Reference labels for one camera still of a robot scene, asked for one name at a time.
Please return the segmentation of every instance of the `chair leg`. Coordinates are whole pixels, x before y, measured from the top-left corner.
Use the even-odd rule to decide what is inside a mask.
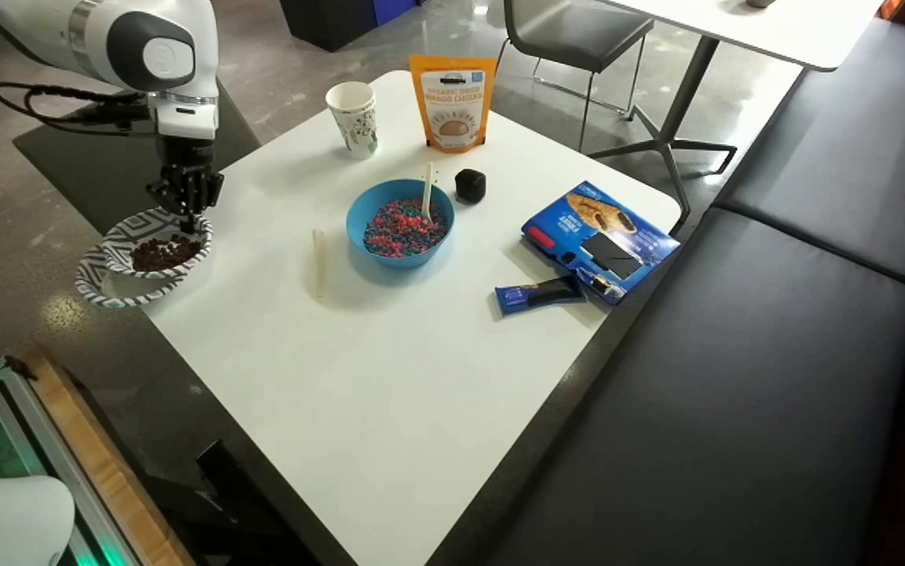
[[[587,86],[585,86],[585,114],[583,114],[583,129],[580,129],[580,151],[585,144],[585,125],[587,125],[587,103],[591,103],[591,86],[596,83],[596,73],[587,73]]]
[[[493,71],[503,71],[505,44],[508,44],[508,37],[503,37],[503,49],[496,52]]]
[[[634,121],[634,92],[637,92],[637,76],[642,76],[642,58],[646,58],[646,34],[637,44],[637,60],[634,60],[634,80],[633,80],[633,92],[628,92],[628,106],[621,109],[621,121],[633,124]]]
[[[568,88],[568,86],[557,86],[557,83],[543,80],[543,76],[540,76],[540,60],[538,60],[538,65],[533,65],[533,83],[543,86],[543,88],[554,88],[554,92],[571,96],[571,97],[585,97],[583,88]],[[591,102],[591,103],[606,106],[606,109],[625,117],[625,106],[617,106],[617,103],[606,103],[606,102]]]

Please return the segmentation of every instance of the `black leather bench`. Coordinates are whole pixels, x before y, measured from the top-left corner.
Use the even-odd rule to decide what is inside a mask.
[[[899,398],[905,29],[878,22],[784,103],[473,562],[861,562],[905,513]]]

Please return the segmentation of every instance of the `floor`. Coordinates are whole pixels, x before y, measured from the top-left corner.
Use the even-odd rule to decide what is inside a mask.
[[[342,80],[373,80],[406,65],[408,53],[487,53],[493,58],[501,0],[432,0],[354,44],[327,53],[297,42],[278,0],[214,0],[219,19],[219,80],[261,142],[325,109],[325,92]],[[664,121],[678,88],[696,34],[656,25],[649,37],[634,102]],[[532,83],[533,60],[505,53],[493,109],[576,144],[583,103]],[[583,88],[585,76],[540,65],[543,80]],[[0,42],[0,80],[59,83],[100,88],[59,71],[45,71]],[[596,83],[596,97],[621,102],[633,60],[619,60]],[[686,137],[747,148],[771,121],[800,65],[721,49],[703,88],[686,121]],[[113,316],[81,305],[73,294],[78,257],[98,232],[55,192],[55,187],[14,148],[31,121],[0,106],[0,357],[46,347],[100,407],[120,444],[152,475],[196,482],[196,455],[231,428],[231,419],[192,384],[187,361],[141,316]],[[634,142],[646,131],[617,114],[595,106],[585,151]],[[678,168],[707,171],[718,157],[681,157]],[[654,156],[614,168],[674,192]],[[696,218],[710,205],[723,181],[686,181]]]

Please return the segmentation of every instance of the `blue bowl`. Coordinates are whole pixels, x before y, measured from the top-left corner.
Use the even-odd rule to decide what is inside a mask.
[[[354,248],[354,256],[361,257],[372,257],[376,260],[379,269],[386,272],[417,272],[421,265],[427,265],[433,257],[433,253],[451,238],[453,232],[453,219],[455,219],[455,210],[453,210],[453,199],[432,187],[432,218],[436,218],[445,232],[436,247],[432,247],[427,253],[421,256],[403,256],[403,257],[386,257],[386,256],[376,256],[372,248],[366,248],[366,230],[369,225],[390,205],[390,201],[421,201],[421,181],[390,181],[390,184],[379,184],[369,192],[361,192],[354,199],[354,205],[350,207],[350,219],[347,219],[347,232],[350,232],[350,247]]]

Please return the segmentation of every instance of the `black cable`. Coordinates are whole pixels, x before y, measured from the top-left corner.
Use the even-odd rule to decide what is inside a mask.
[[[10,102],[5,92],[23,92],[23,103]],[[96,117],[90,124],[113,124],[124,131],[100,131],[100,129],[88,129],[88,117],[46,117],[34,109],[34,97],[69,97],[69,102],[90,102],[98,106],[124,106],[124,117],[105,117],[107,109],[100,109],[100,117]],[[132,131],[132,117],[130,106],[141,103],[141,96],[98,96],[98,92],[81,92],[81,88],[62,88],[62,86],[26,86],[26,83],[0,83],[0,103],[31,117],[51,129],[59,131],[73,131],[73,137],[113,137],[113,139],[153,139],[153,131]]]

